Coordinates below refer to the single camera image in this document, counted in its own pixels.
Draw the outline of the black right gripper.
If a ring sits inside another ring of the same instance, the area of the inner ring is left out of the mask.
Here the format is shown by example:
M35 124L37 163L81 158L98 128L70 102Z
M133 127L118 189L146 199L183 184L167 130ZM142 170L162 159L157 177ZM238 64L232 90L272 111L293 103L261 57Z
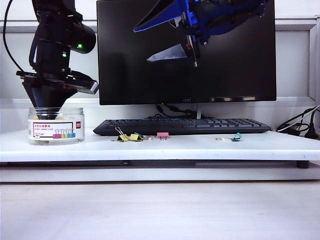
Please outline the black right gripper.
M146 61L184 59L188 55L196 68L200 57L198 44L205 45L211 36L230 32L251 18L252 11L251 0L158 0L133 31L145 31L181 16L179 28L186 35L189 53L186 54L181 44L176 44Z

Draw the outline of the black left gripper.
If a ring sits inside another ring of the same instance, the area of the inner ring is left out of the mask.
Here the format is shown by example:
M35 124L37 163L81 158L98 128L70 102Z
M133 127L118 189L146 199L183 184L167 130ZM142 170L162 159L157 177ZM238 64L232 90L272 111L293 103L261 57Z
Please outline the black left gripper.
M18 70L17 76L24 81L22 85L29 96L36 115L40 120L54 120L65 101L78 92L87 90L86 75L70 68L66 76L56 76L49 73L39 75Z

